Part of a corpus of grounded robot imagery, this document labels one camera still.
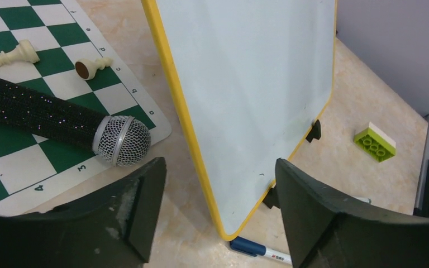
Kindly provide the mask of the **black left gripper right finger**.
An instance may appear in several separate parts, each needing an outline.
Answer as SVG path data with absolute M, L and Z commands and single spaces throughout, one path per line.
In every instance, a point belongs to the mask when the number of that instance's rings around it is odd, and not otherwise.
M 429 218 L 360 201 L 285 159 L 275 177 L 294 267 L 429 267 Z

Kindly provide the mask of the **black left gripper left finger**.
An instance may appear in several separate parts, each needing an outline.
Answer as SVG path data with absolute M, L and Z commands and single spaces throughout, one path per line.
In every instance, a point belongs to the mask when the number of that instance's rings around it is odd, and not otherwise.
M 165 159 L 156 157 L 48 212 L 0 216 L 0 267 L 143 267 L 166 174 Z

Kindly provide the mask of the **yellow framed whiteboard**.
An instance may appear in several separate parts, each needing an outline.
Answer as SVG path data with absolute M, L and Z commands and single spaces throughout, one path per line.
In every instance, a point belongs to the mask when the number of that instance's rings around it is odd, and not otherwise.
M 143 1 L 219 236 L 239 235 L 330 101 L 336 1 Z

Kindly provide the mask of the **black whiteboard right foot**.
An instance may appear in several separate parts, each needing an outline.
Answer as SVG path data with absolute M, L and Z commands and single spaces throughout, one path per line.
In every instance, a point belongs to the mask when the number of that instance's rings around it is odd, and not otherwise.
M 312 127 L 306 136 L 306 140 L 309 143 L 311 143 L 313 140 L 320 140 L 321 137 L 322 137 L 321 121 L 317 119 L 312 124 Z

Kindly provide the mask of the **green capped marker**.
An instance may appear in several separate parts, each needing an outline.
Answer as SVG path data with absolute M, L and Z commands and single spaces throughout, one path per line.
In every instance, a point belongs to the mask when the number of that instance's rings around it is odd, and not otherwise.
M 356 199 L 358 199 L 358 200 L 360 200 L 360 201 L 362 201 L 362 202 L 365 202 L 365 203 L 371 204 L 371 199 L 370 199 L 370 198 L 356 197 Z

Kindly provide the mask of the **black glitter microphone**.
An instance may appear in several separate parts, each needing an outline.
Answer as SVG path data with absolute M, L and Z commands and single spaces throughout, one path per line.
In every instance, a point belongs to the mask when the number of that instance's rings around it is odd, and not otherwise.
M 0 124 L 91 151 L 113 166 L 140 162 L 151 146 L 133 116 L 109 116 L 0 78 Z

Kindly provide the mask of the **blue capped marker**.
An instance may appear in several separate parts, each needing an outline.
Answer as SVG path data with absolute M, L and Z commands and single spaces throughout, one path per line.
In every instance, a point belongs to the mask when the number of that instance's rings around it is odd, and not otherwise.
M 262 256 L 292 265 L 290 254 L 279 252 L 243 237 L 238 236 L 234 238 L 229 242 L 229 247 L 234 251 L 244 253 L 252 257 Z

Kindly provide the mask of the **green white lego brick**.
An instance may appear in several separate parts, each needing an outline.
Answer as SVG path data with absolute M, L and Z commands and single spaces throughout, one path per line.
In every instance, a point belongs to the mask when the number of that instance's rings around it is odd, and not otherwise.
M 383 162 L 396 155 L 396 142 L 372 122 L 359 128 L 353 140 L 377 162 Z

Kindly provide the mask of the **green white chess mat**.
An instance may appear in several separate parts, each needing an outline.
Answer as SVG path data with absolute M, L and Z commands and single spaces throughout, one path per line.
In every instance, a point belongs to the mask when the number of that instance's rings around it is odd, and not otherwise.
M 171 134 L 160 108 L 76 1 L 0 1 L 0 78 L 110 116 L 151 142 Z M 104 172 L 91 150 L 0 124 L 0 216 L 26 213 Z

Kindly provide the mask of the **cream chess pawn piece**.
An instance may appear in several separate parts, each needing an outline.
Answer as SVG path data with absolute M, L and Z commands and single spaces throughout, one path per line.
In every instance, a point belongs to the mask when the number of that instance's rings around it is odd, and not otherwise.
M 109 57 L 102 57 L 95 60 L 79 59 L 75 62 L 74 67 L 77 74 L 83 80 L 91 80 L 95 77 L 98 70 L 103 70 L 111 66 L 113 59 Z

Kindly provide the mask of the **cream chess queen piece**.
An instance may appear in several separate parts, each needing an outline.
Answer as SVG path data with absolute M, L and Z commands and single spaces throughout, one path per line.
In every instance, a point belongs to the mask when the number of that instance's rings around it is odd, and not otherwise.
M 0 67 L 9 65 L 15 61 L 25 61 L 36 63 L 40 61 L 36 50 L 29 40 L 21 40 L 18 45 L 10 52 L 0 52 Z

